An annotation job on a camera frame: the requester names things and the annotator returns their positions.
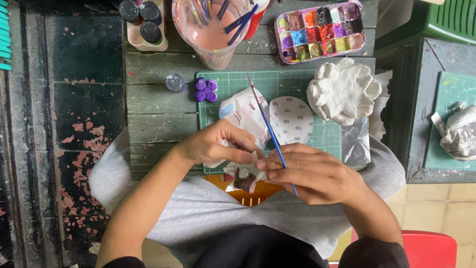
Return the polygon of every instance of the green plastic crate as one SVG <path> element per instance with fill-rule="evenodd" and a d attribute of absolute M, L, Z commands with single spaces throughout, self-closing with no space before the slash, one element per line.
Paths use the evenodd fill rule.
<path fill-rule="evenodd" d="M 476 0 L 446 0 L 443 5 L 415 0 L 410 21 L 375 41 L 391 49 L 424 37 L 476 45 Z"/>

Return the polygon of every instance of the purple clay flower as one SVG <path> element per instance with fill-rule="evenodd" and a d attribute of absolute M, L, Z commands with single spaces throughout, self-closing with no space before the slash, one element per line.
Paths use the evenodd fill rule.
<path fill-rule="evenodd" d="M 205 83 L 205 78 L 200 77 L 200 78 L 198 79 L 197 83 L 195 84 L 195 88 L 196 88 L 198 91 L 202 91 L 202 90 L 204 90 L 206 87 L 207 87 L 207 84 Z"/>
<path fill-rule="evenodd" d="M 203 91 L 199 90 L 197 91 L 197 93 L 195 93 L 195 98 L 197 98 L 197 101 L 199 102 L 203 102 L 206 97 L 207 95 Z"/>
<path fill-rule="evenodd" d="M 218 99 L 218 96 L 215 92 L 211 91 L 210 93 L 207 94 L 207 100 L 209 100 L 211 103 L 216 102 Z"/>
<path fill-rule="evenodd" d="M 211 90 L 211 91 L 217 91 L 218 89 L 218 85 L 217 85 L 217 82 L 213 79 L 209 79 L 207 81 L 207 87 Z"/>

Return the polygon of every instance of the plastic tray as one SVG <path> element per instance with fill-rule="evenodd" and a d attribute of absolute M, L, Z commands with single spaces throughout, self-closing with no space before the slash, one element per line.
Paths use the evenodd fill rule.
<path fill-rule="evenodd" d="M 280 14 L 275 19 L 279 55 L 287 64 L 360 50 L 365 44 L 357 0 Z"/>

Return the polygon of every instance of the wooden table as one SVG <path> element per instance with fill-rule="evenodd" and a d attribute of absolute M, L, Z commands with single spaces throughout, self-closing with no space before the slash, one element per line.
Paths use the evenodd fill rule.
<path fill-rule="evenodd" d="M 281 13 L 296 9 L 328 5 L 326 1 L 284 0 L 275 2 L 261 19 L 256 34 L 239 44 L 225 70 L 292 70 L 316 69 L 325 62 L 338 62 L 341 57 L 300 63 L 283 64 L 274 32 L 274 19 Z M 362 1 L 362 20 L 366 42 L 363 49 L 350 53 L 355 62 L 375 68 L 372 57 L 377 23 L 378 0 Z M 139 52 L 127 42 L 124 34 L 127 120 L 129 126 L 133 177 L 141 179 L 175 143 L 199 130 L 198 105 L 194 96 L 195 74 L 206 70 L 195 51 L 177 33 L 167 0 L 166 52 Z M 189 88 L 185 93 L 172 93 L 165 87 L 165 77 L 180 74 Z M 189 175 L 203 175 L 201 166 L 193 167 Z"/>

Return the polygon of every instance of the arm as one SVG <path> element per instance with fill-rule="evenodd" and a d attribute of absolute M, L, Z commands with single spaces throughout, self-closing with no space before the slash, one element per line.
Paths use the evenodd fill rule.
<path fill-rule="evenodd" d="M 300 143 L 280 147 L 287 169 L 276 151 L 258 160 L 268 180 L 282 185 L 310 205 L 341 203 L 359 238 L 371 237 L 403 246 L 397 219 L 386 203 L 367 185 L 362 176 L 333 156 Z"/>
<path fill-rule="evenodd" d="M 247 151 L 222 146 L 222 138 Z M 255 145 L 254 136 L 234 127 L 226 119 L 173 147 L 114 210 L 102 237 L 96 267 L 125 256 L 142 260 L 142 242 L 193 165 L 215 159 L 249 164 L 253 160 L 252 151 L 263 156 Z"/>

